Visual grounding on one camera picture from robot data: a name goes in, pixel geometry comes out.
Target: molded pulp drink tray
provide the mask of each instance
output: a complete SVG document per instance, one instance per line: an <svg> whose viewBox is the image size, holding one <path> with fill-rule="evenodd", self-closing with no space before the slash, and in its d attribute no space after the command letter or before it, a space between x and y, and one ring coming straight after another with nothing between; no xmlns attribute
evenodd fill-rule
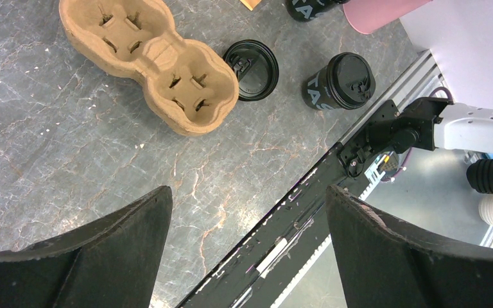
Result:
<svg viewBox="0 0 493 308"><path fill-rule="evenodd" d="M61 0L67 37L105 72L143 86L148 106L181 135L217 128L237 102L230 67L182 38L161 0Z"/></svg>

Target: black cup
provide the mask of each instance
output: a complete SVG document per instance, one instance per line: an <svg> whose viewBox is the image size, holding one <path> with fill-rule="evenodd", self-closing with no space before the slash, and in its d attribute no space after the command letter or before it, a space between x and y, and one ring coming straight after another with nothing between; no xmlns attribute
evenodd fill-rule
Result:
<svg viewBox="0 0 493 308"><path fill-rule="evenodd" d="M337 4L349 0L286 0L286 8L292 18L297 21L312 21Z"/></svg>
<svg viewBox="0 0 493 308"><path fill-rule="evenodd" d="M357 109L375 92L375 78L364 58L341 53L302 85L307 106L317 110Z"/></svg>

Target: marble surface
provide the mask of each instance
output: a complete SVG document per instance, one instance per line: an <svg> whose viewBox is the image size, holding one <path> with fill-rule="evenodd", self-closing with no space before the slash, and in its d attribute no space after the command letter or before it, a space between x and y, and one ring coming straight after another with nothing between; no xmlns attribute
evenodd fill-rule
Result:
<svg viewBox="0 0 493 308"><path fill-rule="evenodd" d="M281 0L165 0L178 32L223 54L257 39L281 78L216 131L173 133L141 87L105 74L67 41L58 1L0 0L0 250L102 217L160 185L173 219L152 304L176 305L365 111L317 112L299 85L340 51L364 56L380 95L416 54L398 22L360 35L337 8L302 24Z"/></svg>

